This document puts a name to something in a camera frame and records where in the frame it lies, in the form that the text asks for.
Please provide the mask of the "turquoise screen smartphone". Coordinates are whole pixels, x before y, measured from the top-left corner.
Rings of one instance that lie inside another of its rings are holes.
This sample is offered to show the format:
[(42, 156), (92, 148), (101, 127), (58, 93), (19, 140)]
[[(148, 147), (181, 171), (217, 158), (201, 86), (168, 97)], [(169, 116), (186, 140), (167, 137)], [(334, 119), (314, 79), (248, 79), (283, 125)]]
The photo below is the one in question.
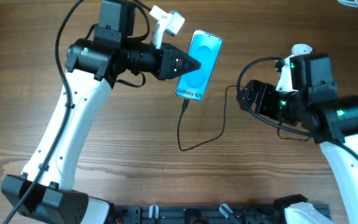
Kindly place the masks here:
[(182, 75), (177, 83), (177, 96), (201, 101), (204, 98), (223, 39), (203, 30), (196, 30), (188, 49), (188, 55), (201, 64), (198, 70)]

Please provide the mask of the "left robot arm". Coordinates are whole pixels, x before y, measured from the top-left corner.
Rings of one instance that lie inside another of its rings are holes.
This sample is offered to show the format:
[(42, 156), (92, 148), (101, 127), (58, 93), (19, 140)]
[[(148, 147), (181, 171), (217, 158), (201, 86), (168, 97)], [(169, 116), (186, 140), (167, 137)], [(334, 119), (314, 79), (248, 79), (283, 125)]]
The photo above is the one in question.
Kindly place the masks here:
[(119, 223), (114, 204), (73, 189), (90, 127), (120, 74), (151, 73), (171, 80), (200, 68), (199, 61), (165, 43), (184, 17), (139, 1), (101, 3), (99, 21), (70, 45), (58, 64), (63, 88), (44, 136), (19, 175), (6, 175), (1, 192), (12, 212), (45, 223)]

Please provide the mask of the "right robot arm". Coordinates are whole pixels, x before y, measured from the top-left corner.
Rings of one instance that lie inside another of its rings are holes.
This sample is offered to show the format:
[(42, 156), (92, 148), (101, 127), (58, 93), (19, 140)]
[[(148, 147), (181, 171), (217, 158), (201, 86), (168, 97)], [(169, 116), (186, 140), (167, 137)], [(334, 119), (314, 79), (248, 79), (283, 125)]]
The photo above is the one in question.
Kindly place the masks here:
[[(281, 76), (289, 76), (289, 88), (258, 80), (241, 85), (246, 71), (271, 60)], [(329, 55), (259, 58), (241, 71), (236, 89), (242, 110), (318, 144), (334, 173), (349, 222), (358, 223), (358, 96), (338, 95)]]

